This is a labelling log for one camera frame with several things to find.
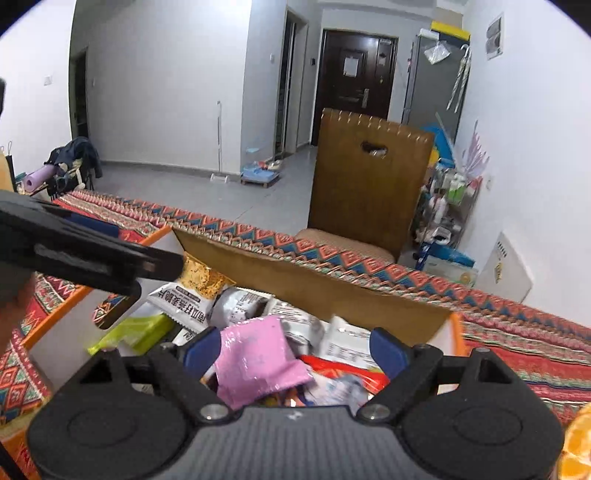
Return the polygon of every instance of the blue container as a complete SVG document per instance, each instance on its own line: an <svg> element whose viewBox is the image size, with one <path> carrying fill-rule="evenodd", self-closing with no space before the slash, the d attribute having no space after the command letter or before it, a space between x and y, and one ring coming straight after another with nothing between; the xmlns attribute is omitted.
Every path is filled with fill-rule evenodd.
<svg viewBox="0 0 591 480"><path fill-rule="evenodd" d="M421 245L421 249L419 250L419 258L417 260L417 265L415 266L416 270L423 270L425 267L425 262L427 261L427 257L441 258L442 260L447 260L448 262L459 263L460 265L464 265L468 268L474 267L475 263L473 259L467 255L464 255L455 248L448 247L447 245L439 245L436 243L429 244L424 242Z"/></svg>

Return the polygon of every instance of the snack wrapper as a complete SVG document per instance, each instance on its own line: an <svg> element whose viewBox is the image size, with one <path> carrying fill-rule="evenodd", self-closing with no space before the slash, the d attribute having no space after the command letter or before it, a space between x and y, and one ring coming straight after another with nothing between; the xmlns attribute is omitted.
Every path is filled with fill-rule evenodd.
<svg viewBox="0 0 591 480"><path fill-rule="evenodd" d="M362 383L364 389L373 395L384 389L390 380L381 372L370 372L351 365L324 360L316 356L302 355L300 357L315 373L327 378L340 378L344 375L355 375Z"/></svg>
<svg viewBox="0 0 591 480"><path fill-rule="evenodd" d="M355 415L373 397L355 375L331 379L312 372L312 377L312 382L290 390L284 403L286 407L346 405Z"/></svg>
<svg viewBox="0 0 591 480"><path fill-rule="evenodd" d="M217 296L234 282L185 253L183 273L153 291L147 300L192 332L208 327L207 319Z"/></svg>
<svg viewBox="0 0 591 480"><path fill-rule="evenodd" d="M88 349L94 355L103 348L117 348L127 354L143 355L174 327L162 310L149 303L140 305L97 344Z"/></svg>
<svg viewBox="0 0 591 480"><path fill-rule="evenodd" d="M271 299L265 308L265 315L277 315L281 327L296 355L307 354L308 344L317 348L324 336L320 320L314 315L294 307L286 301Z"/></svg>
<svg viewBox="0 0 591 480"><path fill-rule="evenodd" d="M371 332L333 316L314 354L324 360L353 365L363 370L381 372L369 352Z"/></svg>
<svg viewBox="0 0 591 480"><path fill-rule="evenodd" d="M217 396L230 408L311 380L287 345L278 316L232 325L221 335L222 351L215 362Z"/></svg>
<svg viewBox="0 0 591 480"><path fill-rule="evenodd" d="M227 288L213 305L209 325L222 330L257 317L268 300L263 295L265 294L237 287Z"/></svg>

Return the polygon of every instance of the door handle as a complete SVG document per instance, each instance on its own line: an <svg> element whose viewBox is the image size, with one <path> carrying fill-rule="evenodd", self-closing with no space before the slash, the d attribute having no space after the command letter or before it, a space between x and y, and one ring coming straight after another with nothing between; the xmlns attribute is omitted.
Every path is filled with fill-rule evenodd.
<svg viewBox="0 0 591 480"><path fill-rule="evenodd" d="M369 99L369 89L366 88L363 91L363 102L361 103L361 108L367 108L368 107L368 99Z"/></svg>

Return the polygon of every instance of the plastic bag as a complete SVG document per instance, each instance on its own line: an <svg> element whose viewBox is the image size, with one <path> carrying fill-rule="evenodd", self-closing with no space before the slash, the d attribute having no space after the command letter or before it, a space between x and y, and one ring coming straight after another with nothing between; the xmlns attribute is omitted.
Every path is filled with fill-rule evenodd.
<svg viewBox="0 0 591 480"><path fill-rule="evenodd" d="M447 43L444 41L438 41L434 47L425 50L425 56L431 65L445 60L449 55L451 52L447 49Z"/></svg>
<svg viewBox="0 0 591 480"><path fill-rule="evenodd" d="M283 333L296 356L307 355L309 345L314 349L320 345L324 329L314 315L278 299L269 300L265 315L277 315L281 319Z"/></svg>
<svg viewBox="0 0 591 480"><path fill-rule="evenodd" d="M324 360L381 372L369 351L370 331L351 325L336 315L314 354Z"/></svg>
<svg viewBox="0 0 591 480"><path fill-rule="evenodd" d="M182 275L148 295L148 302L192 332L208 327L207 320L217 296L234 282L185 253Z"/></svg>
<svg viewBox="0 0 591 480"><path fill-rule="evenodd" d="M125 342L136 355L143 355L174 327L174 322L162 310L144 303L119 325L88 349L94 355L103 348L117 348Z"/></svg>
<svg viewBox="0 0 591 480"><path fill-rule="evenodd" d="M353 367L352 365L323 360L310 355L302 355L300 360L308 365L315 373L327 378L340 378L344 375L355 375L363 382L364 389L373 395L379 393L390 383L388 377L380 372L371 372L362 368Z"/></svg>
<svg viewBox="0 0 591 480"><path fill-rule="evenodd" d="M229 326L221 335L217 396L233 410L312 379L287 345L276 315Z"/></svg>
<svg viewBox="0 0 591 480"><path fill-rule="evenodd" d="M230 325L258 317L270 297L272 296L262 292L227 288L213 306L209 325L223 330Z"/></svg>

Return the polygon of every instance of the black strap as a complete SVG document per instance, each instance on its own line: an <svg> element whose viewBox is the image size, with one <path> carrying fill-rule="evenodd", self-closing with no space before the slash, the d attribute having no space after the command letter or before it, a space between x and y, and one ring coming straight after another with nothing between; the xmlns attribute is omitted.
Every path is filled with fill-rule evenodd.
<svg viewBox="0 0 591 480"><path fill-rule="evenodd" d="M17 463L6 451L2 442L0 442L0 467L2 467L2 470L4 470L4 473L10 480L28 480Z"/></svg>

